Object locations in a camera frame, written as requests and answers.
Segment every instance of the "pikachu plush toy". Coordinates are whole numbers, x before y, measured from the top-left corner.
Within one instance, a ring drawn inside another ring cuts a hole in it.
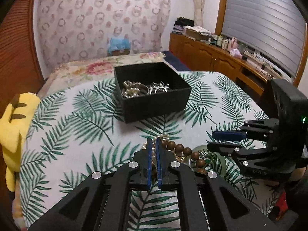
[[[7,165],[7,188],[15,192],[15,172],[19,172],[21,152],[28,128],[40,99],[32,93],[15,95],[0,119],[0,144]]]

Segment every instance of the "patterned curtain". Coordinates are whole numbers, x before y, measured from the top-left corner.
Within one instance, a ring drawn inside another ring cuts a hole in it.
[[[69,61],[107,56],[111,38],[131,53],[161,50],[170,0],[39,0],[39,41],[50,71]]]

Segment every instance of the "black box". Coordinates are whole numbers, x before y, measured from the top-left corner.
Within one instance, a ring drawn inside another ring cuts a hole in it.
[[[177,72],[163,62],[118,66],[114,67],[114,74],[116,92],[126,123],[184,110],[192,89]],[[121,93],[123,82],[127,80],[147,86],[153,82],[168,83],[171,91],[128,99]]]

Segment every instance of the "bed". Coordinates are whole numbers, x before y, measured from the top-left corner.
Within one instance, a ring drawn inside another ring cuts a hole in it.
[[[185,111],[125,124],[113,95],[113,67],[164,61],[192,87]],[[266,114],[234,82],[215,72],[182,71],[170,52],[107,57],[61,65],[39,92],[17,180],[13,217],[26,229],[93,171],[110,173],[132,160],[147,137],[170,134],[191,148],[211,141],[214,130],[234,129]],[[244,140],[246,148],[264,143]],[[224,178],[265,215],[280,192],[242,176],[226,158]],[[129,230],[180,230],[176,192],[134,192]]]

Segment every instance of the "window blind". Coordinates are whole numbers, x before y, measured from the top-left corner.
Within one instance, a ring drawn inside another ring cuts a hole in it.
[[[222,34],[236,37],[295,76],[305,20],[292,0],[227,0]]]

